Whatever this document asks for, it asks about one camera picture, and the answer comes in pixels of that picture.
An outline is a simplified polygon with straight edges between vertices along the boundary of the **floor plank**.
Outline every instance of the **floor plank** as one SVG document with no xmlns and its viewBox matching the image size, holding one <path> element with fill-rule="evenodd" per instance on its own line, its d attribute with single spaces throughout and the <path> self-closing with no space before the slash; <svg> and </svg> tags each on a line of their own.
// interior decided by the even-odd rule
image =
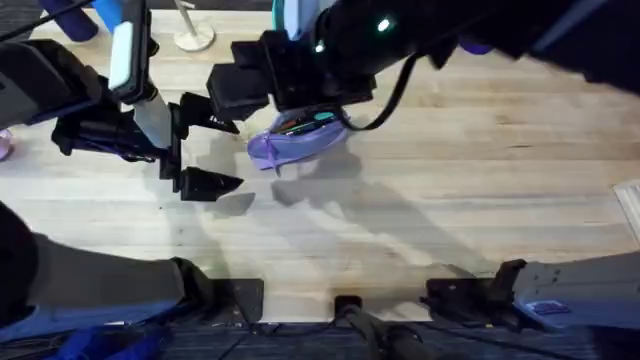
<svg viewBox="0 0 640 360">
<path fill-rule="evenodd" d="M 271 21 L 260 12 L 194 12 L 218 40 L 188 54 L 172 43 L 178 13 L 153 15 L 161 51 L 151 73 L 170 101 L 205 93 L 212 64 L 231 59 L 231 41 L 257 38 Z M 104 32 L 71 44 L 47 24 L 33 36 L 108 69 Z M 374 101 L 349 108 L 358 121 L 380 111 L 398 70 L 380 74 Z M 640 177 L 639 114 L 637 99 L 545 64 L 458 51 L 441 72 L 419 64 L 381 129 L 287 166 L 281 178 L 254 169 L 245 153 L 274 109 L 239 124 L 240 136 L 193 131 L 188 164 L 246 179 L 218 203 L 181 203 L 157 179 L 157 165 L 82 152 L 65 158 L 49 141 L 53 123 L 13 129 L 17 152 L 0 165 L 0 198 L 33 229 L 71 246 L 182 256 L 213 277 L 261 277 L 266 320 L 326 319 L 342 293 L 362 295 L 384 317 L 418 320 L 428 315 L 413 302 L 430 277 L 491 274 L 514 258 L 637 250 L 611 187 Z"/>
</svg>

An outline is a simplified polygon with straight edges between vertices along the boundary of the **pole base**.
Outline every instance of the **pole base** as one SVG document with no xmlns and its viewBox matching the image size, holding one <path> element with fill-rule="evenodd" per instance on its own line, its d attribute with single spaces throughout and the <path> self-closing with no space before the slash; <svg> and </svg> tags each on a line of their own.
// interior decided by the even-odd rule
<svg viewBox="0 0 640 360">
<path fill-rule="evenodd" d="M 207 49 L 216 38 L 216 32 L 207 24 L 200 24 L 196 27 L 197 36 L 192 36 L 189 32 L 175 34 L 173 40 L 176 45 L 187 52 L 197 52 Z"/>
</svg>

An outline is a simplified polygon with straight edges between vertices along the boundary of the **green led light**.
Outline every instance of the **green led light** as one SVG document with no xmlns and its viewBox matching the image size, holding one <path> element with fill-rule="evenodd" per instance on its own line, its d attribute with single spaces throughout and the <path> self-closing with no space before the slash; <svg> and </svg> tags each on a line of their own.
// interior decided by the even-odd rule
<svg viewBox="0 0 640 360">
<path fill-rule="evenodd" d="M 382 19 L 382 21 L 378 23 L 379 32 L 385 32 L 389 30 L 390 27 L 391 27 L 391 21 L 389 21 L 389 19 L 387 18 Z"/>
<path fill-rule="evenodd" d="M 316 45 L 315 48 L 313 48 L 313 50 L 317 53 L 323 52 L 324 51 L 324 41 L 320 40 L 318 42 L 318 45 Z"/>
</svg>

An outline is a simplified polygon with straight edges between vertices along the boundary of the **purple cloth bag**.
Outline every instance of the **purple cloth bag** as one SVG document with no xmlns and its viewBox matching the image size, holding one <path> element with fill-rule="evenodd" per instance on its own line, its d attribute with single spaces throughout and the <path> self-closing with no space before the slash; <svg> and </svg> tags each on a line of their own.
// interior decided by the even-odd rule
<svg viewBox="0 0 640 360">
<path fill-rule="evenodd" d="M 249 141 L 247 151 L 258 169 L 275 169 L 278 173 L 280 165 L 316 155 L 346 139 L 348 130 L 338 120 L 298 136 L 271 132 L 281 124 L 301 115 L 303 113 L 300 111 L 282 113 L 267 130 Z"/>
</svg>

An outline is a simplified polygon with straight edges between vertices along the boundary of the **black cable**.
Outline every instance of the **black cable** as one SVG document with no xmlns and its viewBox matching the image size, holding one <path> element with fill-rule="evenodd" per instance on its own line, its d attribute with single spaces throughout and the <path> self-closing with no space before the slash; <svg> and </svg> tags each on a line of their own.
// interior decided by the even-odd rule
<svg viewBox="0 0 640 360">
<path fill-rule="evenodd" d="M 396 110 L 396 107 L 398 107 L 398 104 L 402 99 L 402 95 L 404 95 L 404 91 L 407 88 L 407 84 L 409 83 L 409 78 L 411 78 L 411 73 L 413 72 L 413 68 L 416 65 L 416 62 L 418 61 L 418 59 L 420 59 L 423 56 L 424 56 L 423 53 L 414 53 L 411 56 L 409 56 L 409 58 L 407 58 L 407 60 L 404 62 L 404 65 L 402 65 L 402 70 L 400 71 L 400 75 L 398 76 L 398 81 L 396 82 L 396 85 L 393 87 L 393 92 L 391 93 L 391 96 L 387 101 L 387 105 L 385 105 L 384 109 L 382 109 L 382 112 L 378 115 L 378 117 L 376 117 L 375 120 L 373 120 L 367 126 L 357 127 L 353 125 L 349 120 L 347 120 L 346 117 L 338 116 L 338 119 L 340 120 L 342 125 L 352 131 L 375 130 L 380 126 L 382 126 L 382 124 L 384 124 L 385 121 L 387 121 L 387 119 L 389 118 L 389 116 L 391 116 L 391 114 L 393 114 L 393 112 Z"/>
<path fill-rule="evenodd" d="M 336 317 L 334 318 L 330 323 L 328 323 L 327 325 L 324 325 L 322 327 L 316 328 L 316 329 L 311 329 L 309 331 L 302 331 L 302 332 L 298 332 L 298 333 L 278 333 L 275 334 L 273 331 L 270 333 L 265 333 L 262 331 L 262 329 L 257 330 L 258 335 L 261 336 L 266 336 L 266 337 L 273 337 L 273 338 L 290 338 L 290 339 L 295 339 L 295 338 L 303 338 L 303 337 L 307 337 L 307 336 L 313 336 L 313 335 L 319 335 L 322 334 L 323 332 L 335 327 L 336 322 L 340 319 L 341 317 Z"/>
<path fill-rule="evenodd" d="M 31 30 L 37 28 L 38 26 L 40 26 L 42 24 L 45 24 L 45 23 L 48 23 L 51 20 L 54 20 L 58 16 L 62 16 L 64 14 L 68 13 L 68 12 L 71 12 L 71 11 L 79 9 L 79 8 L 81 8 L 83 6 L 89 5 L 93 1 L 94 0 L 82 0 L 80 2 L 71 4 L 71 5 L 69 5 L 69 6 L 67 6 L 67 7 L 65 7 L 63 9 L 60 9 L 59 11 L 56 11 L 53 14 L 47 15 L 47 16 L 45 16 L 43 18 L 40 18 L 40 19 L 38 19 L 37 21 L 35 21 L 35 22 L 31 23 L 31 24 L 28 24 L 28 25 L 25 25 L 25 26 L 21 26 L 21 27 L 15 29 L 15 30 L 12 30 L 12 31 L 8 32 L 8 33 L 2 34 L 2 35 L 0 35 L 0 42 L 4 42 L 4 41 L 7 41 L 9 39 L 13 39 L 14 37 L 16 37 L 16 36 L 18 36 L 20 34 L 23 34 L 23 33 L 27 32 L 27 31 L 31 31 Z"/>
<path fill-rule="evenodd" d="M 231 354 L 233 350 L 238 347 L 238 345 L 242 344 L 242 342 L 251 335 L 253 335 L 252 332 L 248 332 L 242 335 L 236 342 L 233 343 L 233 345 L 229 346 L 229 348 L 225 350 L 222 355 L 218 356 L 218 360 L 224 360 L 227 356 L 229 356 L 229 354 Z"/>
<path fill-rule="evenodd" d="M 396 110 L 396 107 L 398 107 L 398 104 L 402 99 L 402 95 L 404 95 L 404 91 L 407 88 L 407 83 L 409 82 L 409 78 L 411 77 L 411 73 L 413 72 L 413 67 L 416 65 L 416 62 L 418 61 L 418 59 L 429 54 L 429 51 L 428 51 L 429 47 L 437 44 L 438 42 L 444 39 L 447 39 L 451 36 L 456 35 L 462 29 L 465 29 L 471 24 L 474 24 L 475 22 L 489 16 L 490 14 L 498 10 L 498 8 L 499 6 L 496 5 L 493 8 L 487 9 L 486 11 L 471 17 L 469 20 L 464 21 L 462 24 L 445 32 L 444 34 L 432 39 L 428 43 L 421 45 L 420 46 L 421 50 L 409 56 L 409 58 L 407 58 L 407 60 L 404 62 L 404 65 L 402 65 L 402 70 L 400 71 L 400 75 L 398 76 L 398 81 L 396 82 L 396 85 L 393 88 L 393 92 L 391 93 L 391 96 L 389 97 L 387 104 L 385 105 L 384 109 L 382 109 L 382 112 L 378 115 L 378 117 L 376 117 L 376 119 L 373 120 L 369 125 L 364 127 L 358 127 L 353 125 L 346 117 L 338 116 L 338 120 L 340 120 L 340 123 L 342 123 L 342 125 L 347 129 L 352 131 L 375 130 L 380 126 L 382 126 L 382 124 L 384 124 L 389 118 L 389 116 L 391 116 L 391 114 L 393 114 L 393 112 Z"/>
<path fill-rule="evenodd" d="M 455 337 L 459 337 L 459 338 L 463 338 L 463 339 L 467 339 L 467 340 L 473 340 L 473 341 L 477 341 L 477 342 L 481 342 L 481 343 L 497 346 L 497 347 L 500 347 L 500 348 L 514 349 L 514 350 L 519 350 L 519 351 L 522 351 L 522 352 L 542 355 L 542 356 L 546 356 L 546 357 L 550 357 L 550 358 L 554 358 L 554 359 L 560 359 L 560 360 L 580 360 L 579 358 L 576 358 L 576 357 L 573 357 L 573 356 L 558 354 L 558 353 L 553 352 L 553 351 L 536 349 L 536 348 L 532 348 L 532 347 L 525 346 L 525 345 L 520 345 L 520 344 L 515 344 L 515 343 L 512 343 L 512 342 L 508 342 L 508 341 L 493 340 L 493 339 L 483 338 L 483 337 L 480 337 L 480 336 L 462 334 L 462 333 L 459 333 L 457 331 L 444 329 L 444 328 L 441 328 L 441 327 L 438 327 L 438 326 L 433 326 L 431 324 L 424 323 L 424 322 L 420 322 L 420 323 L 417 323 L 417 324 L 420 325 L 420 326 L 423 326 L 423 327 L 425 327 L 427 329 L 441 332 L 443 334 L 447 334 L 447 335 L 450 335 L 450 336 L 455 336 Z"/>
</svg>

